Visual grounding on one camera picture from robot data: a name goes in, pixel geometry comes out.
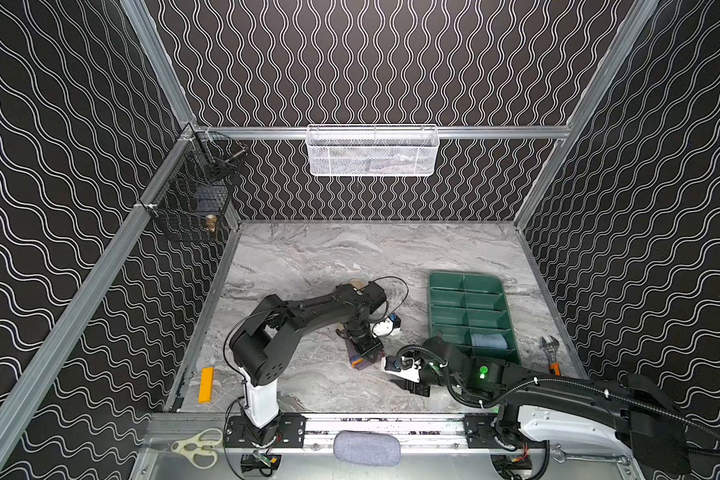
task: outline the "marble surface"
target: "marble surface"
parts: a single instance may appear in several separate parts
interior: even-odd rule
[[[242,394],[238,375],[222,358],[226,334],[261,298],[284,300],[324,295],[353,278],[405,279],[410,294],[397,309],[402,333],[384,338],[386,352],[428,338],[427,285],[433,270],[491,274],[507,293],[522,364],[546,370],[539,336],[558,337],[557,327],[509,224],[244,224],[234,262],[182,405],[184,412],[223,412]],[[391,305],[405,292],[396,280],[380,280]],[[399,389],[377,366],[350,367],[344,340],[326,327],[305,336],[278,379],[281,410],[300,412],[456,412],[469,410],[445,388],[429,398]],[[573,375],[565,348],[560,368]],[[212,401],[197,403],[201,368],[215,367]]]

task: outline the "black patterned wallpaper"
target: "black patterned wallpaper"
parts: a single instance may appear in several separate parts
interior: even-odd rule
[[[174,244],[150,223],[0,478],[129,477],[162,410],[224,244]]]
[[[0,404],[180,130],[116,0],[0,2]]]
[[[230,142],[208,145],[224,158]],[[553,145],[447,140],[433,175],[382,178],[314,177],[303,141],[256,141],[232,202],[247,220],[512,221]]]
[[[631,0],[146,3],[204,125],[560,125]]]
[[[659,4],[526,236],[592,376],[720,429],[720,2]]]

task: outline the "orange block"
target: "orange block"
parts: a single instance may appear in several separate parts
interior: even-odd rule
[[[213,367],[207,366],[202,369],[200,375],[200,394],[197,396],[198,403],[211,401],[211,389],[213,388]]]

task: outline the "green compartment organizer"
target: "green compartment organizer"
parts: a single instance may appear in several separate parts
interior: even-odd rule
[[[508,348],[472,346],[472,334],[501,334]],[[465,352],[520,364],[518,344],[501,280],[491,275],[432,272],[429,275],[429,334]]]

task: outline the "blue cloth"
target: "blue cloth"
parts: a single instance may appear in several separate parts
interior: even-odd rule
[[[507,340],[500,333],[473,333],[472,346],[488,347],[491,349],[507,349]]]

